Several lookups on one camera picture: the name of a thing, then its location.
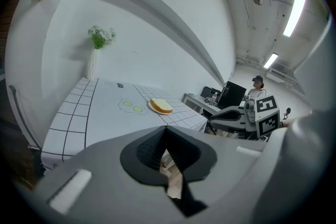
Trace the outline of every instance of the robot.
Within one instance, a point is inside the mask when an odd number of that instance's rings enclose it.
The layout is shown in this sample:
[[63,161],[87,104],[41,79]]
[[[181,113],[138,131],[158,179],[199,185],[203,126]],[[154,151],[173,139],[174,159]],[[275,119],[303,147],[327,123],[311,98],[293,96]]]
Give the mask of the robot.
[[255,101],[246,98],[244,106],[229,106],[214,114],[209,127],[243,134],[247,139],[257,140],[269,136],[279,127],[280,110],[274,95],[258,97]]

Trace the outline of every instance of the computer monitor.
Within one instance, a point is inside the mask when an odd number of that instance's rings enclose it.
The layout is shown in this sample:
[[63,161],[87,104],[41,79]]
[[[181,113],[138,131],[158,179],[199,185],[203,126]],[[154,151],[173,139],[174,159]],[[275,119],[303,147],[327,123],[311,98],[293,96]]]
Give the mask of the computer monitor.
[[245,92],[244,87],[228,81],[221,92],[217,106],[224,109],[232,105],[240,105]]
[[211,88],[205,86],[205,87],[203,88],[203,91],[202,91],[202,93],[201,93],[201,96],[204,97],[204,98],[207,98],[207,97],[209,97],[210,95],[211,95]]

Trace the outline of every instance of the white vase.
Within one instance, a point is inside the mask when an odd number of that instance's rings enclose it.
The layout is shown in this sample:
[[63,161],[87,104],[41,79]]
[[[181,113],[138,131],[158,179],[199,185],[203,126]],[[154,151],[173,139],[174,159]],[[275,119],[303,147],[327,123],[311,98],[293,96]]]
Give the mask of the white vase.
[[100,50],[94,49],[88,64],[87,76],[88,80],[93,80],[97,75],[97,62],[99,61]]

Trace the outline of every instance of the ceiling light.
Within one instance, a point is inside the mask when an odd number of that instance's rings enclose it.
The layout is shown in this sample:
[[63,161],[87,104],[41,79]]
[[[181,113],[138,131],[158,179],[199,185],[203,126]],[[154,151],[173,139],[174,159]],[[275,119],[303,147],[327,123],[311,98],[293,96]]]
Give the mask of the ceiling light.
[[264,65],[264,67],[269,68],[271,66],[271,64],[275,61],[275,59],[277,59],[277,58],[278,58],[277,54],[272,54],[272,56],[269,58],[267,63]]
[[293,33],[294,28],[296,27],[296,24],[298,23],[298,20],[301,16],[305,1],[306,0],[294,0],[292,12],[290,14],[286,29],[283,32],[285,36],[290,37],[290,35]]

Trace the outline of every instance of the white table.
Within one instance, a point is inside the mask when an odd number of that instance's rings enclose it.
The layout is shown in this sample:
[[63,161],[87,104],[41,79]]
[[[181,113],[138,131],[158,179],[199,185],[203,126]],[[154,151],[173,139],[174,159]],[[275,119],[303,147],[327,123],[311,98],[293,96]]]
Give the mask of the white table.
[[194,103],[195,105],[198,105],[199,107],[201,107],[200,113],[202,113],[202,110],[205,110],[211,114],[215,114],[216,112],[220,111],[221,109],[213,106],[213,105],[209,105],[209,103],[204,102],[205,98],[200,96],[200,95],[196,95],[196,96],[190,96],[189,94],[185,93],[184,97],[183,97],[183,103],[187,103],[187,101],[190,101],[192,103]]
[[[173,114],[161,115],[151,110],[150,98],[166,100],[173,107]],[[206,122],[206,118],[163,90],[82,78],[58,110],[45,139],[41,160],[50,170],[103,140],[161,125],[203,132]]]

